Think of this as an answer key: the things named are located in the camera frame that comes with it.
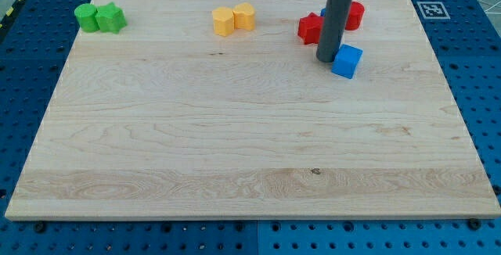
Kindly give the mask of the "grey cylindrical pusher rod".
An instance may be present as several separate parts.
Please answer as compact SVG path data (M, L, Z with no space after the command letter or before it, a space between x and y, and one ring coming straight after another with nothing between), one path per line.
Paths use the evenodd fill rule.
M352 0L326 0L323 26L320 31L316 57L324 63L332 63L338 53L344 35Z

